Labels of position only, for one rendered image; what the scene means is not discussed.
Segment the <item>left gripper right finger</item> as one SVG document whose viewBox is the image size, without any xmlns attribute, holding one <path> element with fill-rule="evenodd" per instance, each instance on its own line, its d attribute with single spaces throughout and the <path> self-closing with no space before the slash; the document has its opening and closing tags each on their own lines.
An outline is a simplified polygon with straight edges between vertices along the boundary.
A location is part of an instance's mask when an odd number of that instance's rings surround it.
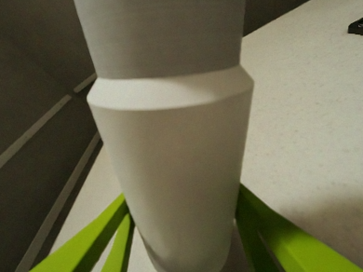
<svg viewBox="0 0 363 272">
<path fill-rule="evenodd" d="M 274 211 L 241 182 L 235 221 L 250 272 L 280 272 L 257 230 L 286 272 L 363 272 Z"/>
</svg>

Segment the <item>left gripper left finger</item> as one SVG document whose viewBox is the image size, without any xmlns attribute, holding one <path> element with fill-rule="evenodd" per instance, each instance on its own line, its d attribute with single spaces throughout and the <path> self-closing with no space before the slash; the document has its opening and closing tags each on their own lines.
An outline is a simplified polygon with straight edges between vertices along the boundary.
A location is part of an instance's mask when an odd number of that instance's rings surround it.
<svg viewBox="0 0 363 272">
<path fill-rule="evenodd" d="M 128 272 L 135 226 L 122 192 L 96 219 L 30 272 L 91 272 L 115 232 L 101 272 Z"/>
</svg>

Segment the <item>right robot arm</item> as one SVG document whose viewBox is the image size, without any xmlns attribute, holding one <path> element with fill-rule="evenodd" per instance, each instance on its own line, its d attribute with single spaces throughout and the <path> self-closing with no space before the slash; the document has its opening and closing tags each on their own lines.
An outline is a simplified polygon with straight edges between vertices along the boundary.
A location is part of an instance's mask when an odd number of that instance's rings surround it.
<svg viewBox="0 0 363 272">
<path fill-rule="evenodd" d="M 347 32 L 349 34 L 363 35 L 363 18 L 350 23 Z"/>
</svg>

